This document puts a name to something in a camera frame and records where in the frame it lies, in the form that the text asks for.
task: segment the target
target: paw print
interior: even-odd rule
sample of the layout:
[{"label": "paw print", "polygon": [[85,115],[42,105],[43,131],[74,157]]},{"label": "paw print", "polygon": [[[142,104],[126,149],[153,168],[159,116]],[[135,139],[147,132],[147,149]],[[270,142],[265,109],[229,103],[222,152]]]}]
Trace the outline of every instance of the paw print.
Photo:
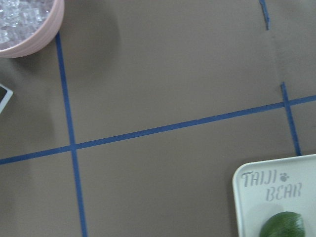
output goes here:
[{"label": "paw print", "polygon": [[283,182],[285,182],[289,178],[286,173],[281,173],[280,176],[280,180]]}]

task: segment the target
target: bowl contents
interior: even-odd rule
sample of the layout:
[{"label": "bowl contents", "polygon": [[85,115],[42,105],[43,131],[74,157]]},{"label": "bowl contents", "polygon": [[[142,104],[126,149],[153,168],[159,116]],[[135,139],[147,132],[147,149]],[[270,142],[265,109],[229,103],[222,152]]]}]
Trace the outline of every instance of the bowl contents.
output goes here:
[{"label": "bowl contents", "polygon": [[0,50],[27,39],[48,17],[54,0],[0,0]]},{"label": "bowl contents", "polygon": [[304,221],[300,214],[290,211],[271,217],[261,228],[260,237],[304,237]]}]

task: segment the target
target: green object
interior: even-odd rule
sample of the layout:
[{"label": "green object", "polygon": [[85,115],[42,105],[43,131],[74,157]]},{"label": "green object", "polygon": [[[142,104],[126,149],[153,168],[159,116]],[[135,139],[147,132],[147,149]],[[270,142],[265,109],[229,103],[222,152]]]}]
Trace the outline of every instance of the green object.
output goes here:
[{"label": "green object", "polygon": [[290,211],[271,217],[261,228],[260,237],[304,237],[304,221],[300,214]]}]

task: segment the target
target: pink container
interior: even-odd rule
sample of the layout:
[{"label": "pink container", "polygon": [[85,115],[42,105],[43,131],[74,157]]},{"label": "pink container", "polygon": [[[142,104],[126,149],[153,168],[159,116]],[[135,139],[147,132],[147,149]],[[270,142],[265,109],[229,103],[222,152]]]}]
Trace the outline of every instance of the pink container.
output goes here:
[{"label": "pink container", "polygon": [[26,40],[21,43],[0,50],[1,58],[17,58],[35,53],[48,45],[58,33],[64,17],[64,0],[55,0],[47,19]]}]

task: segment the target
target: tray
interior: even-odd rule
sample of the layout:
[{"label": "tray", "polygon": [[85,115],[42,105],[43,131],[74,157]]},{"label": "tray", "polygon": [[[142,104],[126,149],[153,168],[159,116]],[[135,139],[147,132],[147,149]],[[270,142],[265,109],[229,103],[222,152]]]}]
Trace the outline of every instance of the tray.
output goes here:
[{"label": "tray", "polygon": [[316,236],[316,155],[247,163],[233,177],[239,237],[259,237],[283,211],[300,213],[306,237]]}]

